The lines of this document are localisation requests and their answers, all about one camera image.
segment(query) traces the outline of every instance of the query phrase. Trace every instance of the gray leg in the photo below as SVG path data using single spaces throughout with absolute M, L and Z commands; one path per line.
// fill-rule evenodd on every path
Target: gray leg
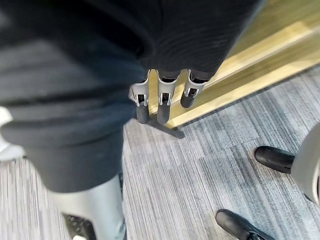
M 158 112 L 157 120 L 160 124 L 168 122 L 170 117 L 170 106 L 175 93 L 177 80 L 181 71 L 158 73 Z
M 304 194 L 320 206 L 320 123 L 304 139 L 291 174 Z
M 148 70 L 145 80 L 140 83 L 133 84 L 131 90 L 136 104 L 136 119 L 141 124 L 149 121 L 149 74 Z
M 181 96 L 180 104 L 184 108 L 190 108 L 195 98 L 204 89 L 206 83 L 214 75 L 213 72 L 202 72 L 193 69 L 188 70 L 188 79 L 184 84 L 184 91 Z
M 89 190 L 51 193 L 73 240 L 124 240 L 119 176 Z

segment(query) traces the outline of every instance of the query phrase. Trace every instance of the black leather shoe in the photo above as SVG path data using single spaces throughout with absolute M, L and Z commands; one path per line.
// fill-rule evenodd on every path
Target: black leather shoe
M 275 240 L 257 229 L 247 219 L 230 210 L 218 210 L 215 219 L 221 228 L 239 240 Z
M 268 168 L 290 174 L 295 155 L 272 146 L 260 146 L 255 150 L 255 159 Z

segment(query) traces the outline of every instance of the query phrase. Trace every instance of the wooden panel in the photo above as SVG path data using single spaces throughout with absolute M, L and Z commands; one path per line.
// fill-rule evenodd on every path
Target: wooden panel
M 254 64 L 270 58 L 320 31 L 320 1 L 272 0 L 239 40 L 217 74 L 205 88 L 223 81 Z M 183 71 L 175 89 L 173 103 L 180 101 L 187 79 Z M 150 75 L 149 112 L 158 109 L 157 75 Z
M 202 92 L 192 108 L 171 107 L 169 128 L 216 110 L 320 63 L 320 35 L 316 34 Z

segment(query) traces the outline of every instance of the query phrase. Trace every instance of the floor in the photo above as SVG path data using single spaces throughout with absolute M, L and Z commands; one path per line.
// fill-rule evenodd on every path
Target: floor
M 254 160 L 257 146 L 297 152 L 320 121 L 320 66 L 201 117 L 185 138 L 131 120 L 125 126 L 124 211 L 129 240 L 232 240 L 220 208 L 276 240 L 318 240 L 320 209 L 290 175 Z M 0 163 L 0 238 L 67 240 L 54 203 L 28 161 Z

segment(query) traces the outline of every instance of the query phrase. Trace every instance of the light wood surface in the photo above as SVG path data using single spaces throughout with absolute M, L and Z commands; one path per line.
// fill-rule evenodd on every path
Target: light wood surface
M 286 50 L 291 49 L 292 46 L 299 45 L 307 39 L 313 39 L 313 37 L 320 31 L 319 10 L 320 1 L 318 0 L 270 0 L 246 33 L 240 38 L 237 45 L 229 54 L 229 57 L 220 67 L 219 71 L 205 86 L 205 89 L 210 89 L 213 86 L 216 88 L 215 85 L 221 81 L 227 81 L 228 84 L 230 84 L 229 78 L 234 75 L 237 75 L 242 71 L 246 71 L 254 65 L 263 65 L 267 59 L 273 58 L 274 56 L 279 58 L 279 53 L 286 53 Z M 286 77 L 293 75 L 294 73 L 295 72 L 291 72 Z M 174 112 L 179 109 L 179 106 L 176 105 L 180 105 L 180 98 L 186 79 L 187 72 L 184 70 L 178 79 L 172 100 L 172 119 L 169 121 L 169 124 L 172 127 L 176 127 L 197 117 L 197 114 L 194 112 L 195 107 L 192 108 L 193 114 L 190 116 L 187 115 L 191 114 L 191 109 L 184 110 L 182 108 L 178 112 Z M 157 80 L 156 72 L 152 71 L 150 74 L 149 84 L 150 114 L 155 114 L 158 109 Z M 273 79 L 265 78 L 264 81 L 269 81 L 269 84 L 265 84 L 266 86 L 274 83 Z M 246 96 L 247 94 L 249 93 L 244 92 L 241 96 L 238 92 L 238 96 L 232 99 L 234 101 Z M 197 106 L 199 105 L 200 99 L 205 99 L 206 101 L 213 100 L 214 94 L 211 94 L 210 96 L 211 99 L 209 97 L 202 98 L 199 96 L 196 101 Z
M 320 63 L 320 35 L 316 34 L 206 89 L 191 108 L 183 108 L 180 104 L 171 106 L 167 126 L 173 128 L 189 122 L 318 63 Z

